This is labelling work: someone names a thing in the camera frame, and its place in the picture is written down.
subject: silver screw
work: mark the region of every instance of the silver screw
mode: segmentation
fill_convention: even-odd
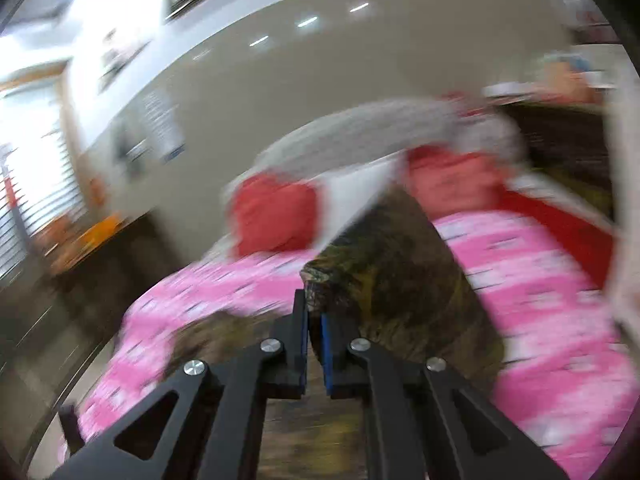
[[[432,357],[427,361],[427,370],[441,372],[447,367],[447,362],[441,357]]]
[[[263,352],[267,352],[267,354],[273,354],[274,352],[280,350],[281,346],[282,343],[280,341],[278,341],[277,339],[269,338],[260,343],[260,350],[262,350]]]
[[[364,339],[363,337],[359,337],[351,341],[349,343],[351,350],[355,350],[356,352],[366,352],[371,348],[371,343],[368,339]]]
[[[187,375],[200,375],[204,371],[204,363],[199,359],[194,359],[185,363],[182,370]]]

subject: camouflage fabric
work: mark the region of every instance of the camouflage fabric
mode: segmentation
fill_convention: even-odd
[[[446,243],[402,187],[392,186],[303,267],[310,335],[320,315],[356,320],[362,336],[402,359],[440,356],[490,393],[504,345]]]
[[[270,313],[239,317],[217,312],[188,324],[174,334],[174,352],[164,376],[190,359],[210,364],[228,360],[268,336],[275,317]],[[356,400],[327,397],[322,367],[309,350],[305,397],[268,401],[258,480],[364,480],[361,418]]]

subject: triangular cutout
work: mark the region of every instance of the triangular cutout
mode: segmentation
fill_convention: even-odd
[[[460,390],[451,393],[460,421],[465,427],[471,449],[476,455],[487,453],[507,445],[508,437],[484,415]]]
[[[176,392],[167,393],[116,437],[115,446],[141,460],[149,460],[177,402]]]

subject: red fabric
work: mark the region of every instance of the red fabric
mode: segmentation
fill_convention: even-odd
[[[607,280],[613,256],[613,236],[541,200],[503,189],[497,209],[536,219],[574,257],[598,288]]]
[[[493,209],[502,173],[491,156],[420,146],[407,155],[407,187],[431,221],[461,211]]]
[[[240,185],[231,215],[238,256],[307,249],[318,232],[318,193],[309,184],[285,183],[260,173]]]

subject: pink and white patterned blanket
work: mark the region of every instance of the pink and white patterned blanket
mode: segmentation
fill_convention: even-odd
[[[640,388],[609,309],[587,276],[536,222],[507,212],[436,222],[506,340],[494,402],[570,475],[586,480],[617,439]],[[195,263],[127,311],[107,371],[80,407],[99,434],[155,386],[171,333],[221,309],[290,311],[311,251]]]

